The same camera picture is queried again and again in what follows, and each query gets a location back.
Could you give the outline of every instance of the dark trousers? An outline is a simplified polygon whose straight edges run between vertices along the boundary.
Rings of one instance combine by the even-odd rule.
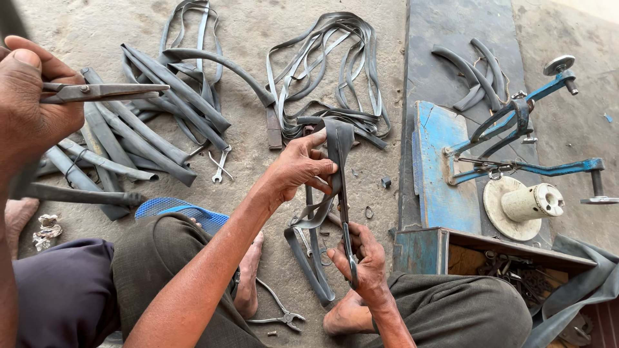
[[[210,235],[178,213],[138,220],[130,231],[123,234],[116,244],[111,269],[124,337],[131,332],[140,315],[159,290],[210,239]],[[84,248],[76,248],[76,250],[76,253],[90,252]],[[96,347],[98,342],[96,339],[80,338],[81,335],[85,337],[88,336],[87,333],[91,333],[91,331],[82,332],[80,324],[84,319],[81,318],[82,321],[79,321],[71,315],[73,311],[82,313],[87,311],[84,308],[93,308],[90,313],[91,318],[86,322],[97,323],[97,330],[106,328],[109,331],[109,328],[118,322],[114,318],[104,319],[101,314],[107,313],[107,309],[113,307],[109,303],[112,296],[102,297],[105,292],[96,292],[96,296],[91,295],[90,300],[94,302],[98,300],[99,303],[107,305],[103,306],[103,309],[85,303],[84,299],[78,303],[71,303],[71,311],[67,311],[66,306],[72,298],[80,298],[82,288],[87,282],[93,280],[100,282],[98,276],[74,271],[73,277],[85,277],[84,281],[76,282],[81,285],[75,284],[70,289],[64,287],[64,295],[61,295],[61,291],[51,291],[59,298],[55,300],[48,298],[49,301],[45,302],[47,305],[41,308],[22,307],[22,302],[30,300],[23,296],[33,294],[31,290],[24,289],[24,286],[45,289],[49,285],[20,281],[24,277],[29,277],[24,272],[34,270],[33,268],[21,269],[19,263],[26,260],[30,260],[31,264],[43,262],[38,259],[52,252],[16,261],[14,264],[20,295],[18,341],[24,342],[21,346],[29,347]],[[108,277],[106,282],[100,283],[106,292],[115,295],[114,287],[111,286],[109,259],[100,260],[100,262],[101,266],[107,267],[107,271],[101,271],[101,278]],[[63,281],[66,280],[62,278],[53,286],[63,287]],[[391,274],[387,282],[396,298],[400,314],[419,347],[521,347],[530,332],[531,318],[524,302],[511,285],[499,279],[470,276],[420,276],[395,272]],[[235,310],[231,295],[232,288],[233,282],[231,281],[228,291],[224,293],[196,347],[264,347],[264,344],[252,333]],[[64,312],[64,315],[58,315],[59,312]],[[24,322],[22,315],[29,315],[30,320]],[[61,323],[50,323],[47,318],[54,318]],[[26,344],[27,342],[50,342],[64,337],[52,328],[54,325],[70,328],[70,332],[76,333],[76,339],[55,345]],[[106,333],[107,331],[101,329],[95,334],[91,333],[90,336],[105,337]],[[40,338],[38,341],[28,341],[32,338],[23,337],[26,334]],[[380,338],[368,344],[368,347],[381,346]]]

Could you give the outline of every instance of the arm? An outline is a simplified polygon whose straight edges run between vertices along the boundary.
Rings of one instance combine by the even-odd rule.
[[[312,147],[318,132],[288,143],[213,239],[159,291],[131,331],[124,346],[194,347],[210,321],[236,267],[260,228],[297,188],[307,183],[331,192],[327,179],[337,165]]]
[[[15,347],[17,288],[6,243],[4,208],[11,178],[28,162],[77,131],[81,103],[40,105],[43,81],[84,83],[77,73],[34,43],[7,37],[0,47],[0,347]]]
[[[416,347],[397,310],[396,300],[387,286],[383,246],[376,241],[369,228],[355,222],[348,223],[348,227],[352,250],[360,260],[357,265],[357,293],[368,305],[385,348]],[[350,266],[344,254],[344,243],[341,241],[337,249],[327,250],[327,255],[340,272],[350,279]]]

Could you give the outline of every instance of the dirty ground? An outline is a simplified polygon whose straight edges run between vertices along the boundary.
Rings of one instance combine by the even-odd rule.
[[[513,1],[517,39],[529,90],[546,83],[547,77],[541,74],[541,70],[547,61],[561,54],[573,54],[577,58],[573,70],[579,77],[576,83],[581,93],[577,97],[567,93],[555,94],[556,97],[539,103],[535,111],[536,135],[540,139],[537,150],[542,165],[603,157],[607,164],[603,175],[608,195],[618,196],[619,184],[614,179],[617,177],[619,118],[608,123],[602,115],[604,112],[613,117],[619,115],[619,104],[614,98],[619,84],[619,61],[616,58],[619,55],[614,51],[619,47],[619,38],[612,35],[619,25],[616,20],[619,18],[619,7],[611,1],[600,1],[597,7],[575,8],[577,3],[567,0]],[[23,20],[34,41],[76,70],[92,66],[106,82],[124,82],[120,68],[120,44],[130,44],[155,56],[162,25],[176,5],[176,0],[114,3],[103,0],[21,0],[17,1],[17,5],[24,13]],[[389,143],[386,150],[378,150],[362,141],[351,151],[347,166],[354,168],[358,176],[353,176],[350,170],[347,170],[346,176],[350,220],[367,224],[375,232],[389,260],[392,247],[387,229],[397,225],[406,1],[233,0],[213,1],[212,7],[220,15],[217,35],[224,55],[243,66],[263,84],[266,83],[265,57],[268,49],[297,36],[323,13],[354,12],[376,29],[378,76],[393,128],[386,139]],[[181,45],[193,47],[199,15],[189,11],[186,18],[188,36]],[[212,50],[210,34],[206,42],[206,49]],[[335,102],[333,88],[337,84],[337,68],[344,47],[347,46],[338,46],[329,55],[327,74],[309,97],[327,103]],[[276,70],[277,67],[284,67],[293,54],[292,50],[275,54]],[[206,64],[205,71],[212,74],[213,66]],[[234,182],[224,177],[223,183],[213,184],[211,176],[216,166],[205,151],[191,161],[192,168],[199,174],[191,188],[168,175],[160,175],[160,181],[155,183],[134,185],[124,181],[125,190],[138,191],[151,198],[181,198],[206,209],[232,213],[252,183],[277,158],[278,152],[269,151],[266,146],[266,112],[245,82],[224,69],[218,92],[223,114],[233,124],[227,131],[233,152],[228,156],[226,169],[235,177]],[[182,150],[191,152],[196,148],[169,116],[159,116],[149,126]],[[384,189],[380,183],[386,175],[392,180],[389,189]],[[66,186],[61,175],[47,176],[44,182]],[[619,253],[618,237],[614,233],[618,221],[612,218],[617,207],[582,206],[578,203],[578,199],[592,195],[591,180],[587,175],[550,178],[546,182],[557,185],[566,197],[566,214],[551,222],[553,233],[565,233]],[[358,342],[368,339],[368,335],[333,339],[323,333],[322,318],[332,305],[320,307],[283,238],[284,224],[300,212],[304,201],[303,188],[300,188],[297,197],[283,204],[265,224],[265,243],[258,276],[272,286],[289,310],[302,314],[307,322],[298,325],[303,330],[301,334],[293,333],[280,324],[255,326],[254,332],[271,347],[356,346]],[[371,219],[364,215],[366,206],[374,212]],[[85,237],[116,241],[133,223],[131,217],[110,222],[96,207],[85,204],[44,202],[37,214],[59,215],[64,230],[59,242]],[[338,230],[329,222],[323,229],[332,232],[331,236],[324,238],[325,244],[336,245],[340,238]],[[21,258],[36,253],[31,243],[32,232],[36,230],[38,224],[32,221],[22,234]],[[348,291],[348,284],[334,266],[326,267],[326,273],[338,301]],[[262,289],[258,291],[256,318],[279,316],[279,309],[269,294]],[[273,330],[277,330],[279,336],[267,337],[267,332]]]

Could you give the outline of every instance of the person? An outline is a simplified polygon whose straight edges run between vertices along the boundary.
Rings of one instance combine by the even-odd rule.
[[[84,122],[81,103],[39,104],[41,77],[84,81],[26,39],[5,42],[10,51],[0,52],[0,347],[96,347],[118,328],[125,347],[264,347],[245,322],[258,305],[260,229],[300,185],[331,192],[327,183],[337,165],[313,149],[326,135],[290,141],[215,236],[195,220],[169,213],[138,220],[115,245],[97,238],[70,241],[11,263],[37,202],[9,201],[5,207],[10,179]],[[359,285],[324,317],[328,334],[378,333],[369,347],[509,348],[526,340],[531,318],[507,282],[401,272],[387,279],[385,253],[372,232],[351,222],[350,233],[353,252],[361,257]],[[327,254],[349,276],[343,251],[340,243]]]

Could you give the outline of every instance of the fingernail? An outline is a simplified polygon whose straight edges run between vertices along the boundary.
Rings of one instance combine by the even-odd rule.
[[[22,63],[26,63],[36,68],[41,66],[41,58],[30,50],[15,50],[13,57]]]

